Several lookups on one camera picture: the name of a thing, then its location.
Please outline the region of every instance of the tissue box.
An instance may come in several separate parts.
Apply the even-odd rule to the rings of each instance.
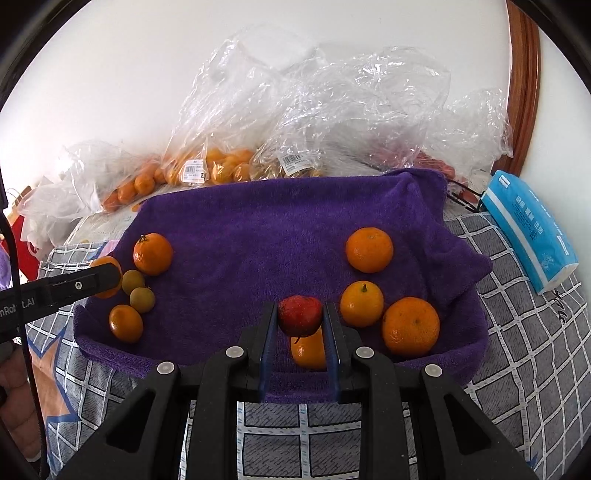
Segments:
[[[572,245],[523,180],[497,171],[482,196],[538,294],[554,290],[579,265]]]

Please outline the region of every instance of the gray checkered fabric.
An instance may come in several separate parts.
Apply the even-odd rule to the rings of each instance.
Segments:
[[[557,479],[591,430],[591,333],[581,283],[572,275],[555,292],[536,295],[515,252],[488,214],[446,221],[493,272],[477,286],[489,326],[482,367],[466,388],[472,400],[529,461],[541,479]],[[87,266],[101,244],[55,250],[41,266],[56,275]],[[72,338],[72,307],[35,322],[29,337],[39,350],[61,341],[56,375],[75,412],[49,421],[52,470],[57,472],[135,386],[135,380],[81,356]],[[359,405],[237,405],[240,479],[358,477]],[[418,478],[408,410],[409,469]],[[184,477],[192,414],[180,477]]]

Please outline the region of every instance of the white wall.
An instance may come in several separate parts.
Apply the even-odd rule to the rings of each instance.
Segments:
[[[591,299],[591,95],[558,47],[540,36],[540,104],[521,178],[571,240]]]
[[[365,50],[424,47],[451,99],[506,90],[505,0],[93,0],[45,46],[0,112],[7,187],[55,176],[61,147],[98,138],[162,150],[200,65],[238,29],[270,22]]]

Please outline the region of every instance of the brown wooden edge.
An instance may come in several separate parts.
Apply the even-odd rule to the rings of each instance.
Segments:
[[[507,0],[513,65],[509,83],[509,123],[513,128],[513,158],[495,162],[492,172],[504,170],[519,176],[534,132],[540,96],[540,31],[538,25],[511,0]]]

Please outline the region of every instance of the small green fruit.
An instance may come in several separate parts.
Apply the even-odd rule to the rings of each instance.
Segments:
[[[121,287],[127,295],[131,295],[136,288],[145,287],[146,283],[142,272],[137,270],[128,270],[123,274]]]
[[[147,313],[154,308],[156,296],[154,292],[146,287],[136,288],[129,296],[129,304],[138,313]]]

